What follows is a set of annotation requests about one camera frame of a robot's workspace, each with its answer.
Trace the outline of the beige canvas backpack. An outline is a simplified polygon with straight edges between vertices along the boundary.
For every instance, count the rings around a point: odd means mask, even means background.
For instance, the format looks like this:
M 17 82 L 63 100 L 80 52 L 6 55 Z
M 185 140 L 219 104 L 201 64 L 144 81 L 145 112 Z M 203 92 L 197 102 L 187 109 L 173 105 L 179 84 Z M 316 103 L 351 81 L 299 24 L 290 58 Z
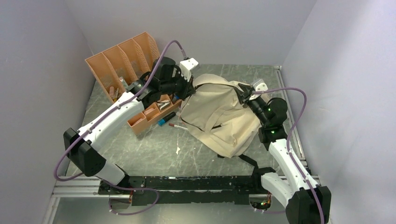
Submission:
M 243 154 L 258 132 L 260 121 L 238 99 L 240 82 L 203 74 L 193 81 L 195 94 L 181 103 L 180 119 L 192 136 L 220 156 Z

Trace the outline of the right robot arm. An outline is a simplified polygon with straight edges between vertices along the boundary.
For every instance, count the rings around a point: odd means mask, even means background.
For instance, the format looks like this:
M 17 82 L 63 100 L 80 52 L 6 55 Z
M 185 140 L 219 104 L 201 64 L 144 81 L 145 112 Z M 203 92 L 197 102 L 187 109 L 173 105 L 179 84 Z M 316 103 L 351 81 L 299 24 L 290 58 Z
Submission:
M 285 180 L 270 168 L 256 168 L 252 188 L 257 193 L 266 190 L 284 207 L 290 224 L 326 224 L 330 219 L 331 192 L 320 185 L 304 167 L 290 145 L 291 134 L 283 123 L 287 119 L 288 105 L 283 98 L 265 102 L 261 95 L 270 90 L 263 84 L 240 84 L 235 90 L 240 103 L 252 110 L 261 123 L 260 142 L 275 158 Z

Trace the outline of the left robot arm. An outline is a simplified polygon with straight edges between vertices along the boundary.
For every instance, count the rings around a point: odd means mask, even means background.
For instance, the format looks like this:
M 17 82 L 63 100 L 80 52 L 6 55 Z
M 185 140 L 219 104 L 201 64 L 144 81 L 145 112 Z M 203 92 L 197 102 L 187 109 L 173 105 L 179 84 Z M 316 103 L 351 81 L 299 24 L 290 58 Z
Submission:
M 117 194 L 127 192 L 129 175 L 98 152 L 102 142 L 129 119 L 159 101 L 162 95 L 175 95 L 184 100 L 195 93 L 192 72 L 198 67 L 199 62 L 194 58 L 186 58 L 179 64 L 168 57 L 156 59 L 151 71 L 131 83 L 118 101 L 90 124 L 77 131 L 70 128 L 64 132 L 68 159 L 85 176 L 96 176 L 111 183 L 111 189 Z

